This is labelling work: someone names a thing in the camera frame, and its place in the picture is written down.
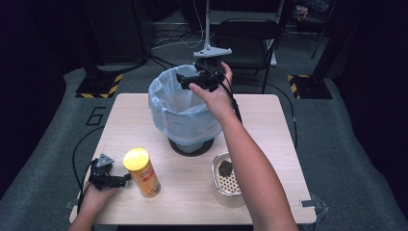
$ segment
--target wooden tabletop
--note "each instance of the wooden tabletop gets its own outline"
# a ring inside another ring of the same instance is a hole
[[[314,208],[303,208],[309,200],[303,172],[277,96],[236,94],[242,122],[249,134],[267,154],[291,205],[296,223],[316,221]],[[123,157],[134,147],[150,153],[152,165],[162,184],[153,198],[141,195],[134,181],[109,200],[95,223],[99,224],[251,224],[246,206],[220,205],[212,192],[214,157],[228,151],[220,133],[209,151],[185,157],[170,147],[166,135],[154,125],[146,93],[117,96],[93,158],[104,153],[115,159],[113,176],[128,173]],[[72,210],[70,220],[76,217]]]

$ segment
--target black and yellow hazard tape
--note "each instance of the black and yellow hazard tape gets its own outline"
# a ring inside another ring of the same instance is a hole
[[[309,75],[288,75],[289,84],[291,85],[291,90],[292,90],[294,98],[301,98],[297,85],[294,81],[294,78],[297,78],[297,77],[309,78]]]
[[[109,92],[106,93],[77,93],[76,97],[79,98],[112,98],[115,95],[115,92],[117,91],[117,88],[119,87],[120,80],[122,80],[123,75],[118,75],[115,78],[115,81],[109,90]]]

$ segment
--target black base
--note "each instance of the black base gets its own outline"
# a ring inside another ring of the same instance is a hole
[[[170,146],[173,148],[173,150],[175,152],[177,152],[178,154],[182,155],[182,156],[187,156],[187,157],[194,157],[194,156],[199,156],[204,154],[205,152],[207,152],[211,146],[213,145],[214,139],[210,139],[208,141],[205,141],[203,143],[203,145],[198,148],[197,150],[191,152],[191,153],[187,153],[184,152],[183,150],[181,150],[177,145],[177,143],[175,143],[174,141],[172,141],[171,139],[168,139],[168,141],[170,142]]]
[[[115,79],[120,73],[110,73],[97,69],[94,74],[87,73],[77,94],[109,94],[114,86]]]
[[[301,99],[333,99],[323,81],[315,81],[309,76],[288,76],[295,98]]]

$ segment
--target chair backrest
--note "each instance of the chair backrest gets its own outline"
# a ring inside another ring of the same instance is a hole
[[[216,37],[276,39],[280,32],[273,20],[233,18],[219,23]]]

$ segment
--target yellow canister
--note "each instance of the yellow canister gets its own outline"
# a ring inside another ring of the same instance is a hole
[[[153,197],[159,193],[161,185],[150,162],[149,153],[144,148],[136,147],[128,151],[123,164],[143,196]]]

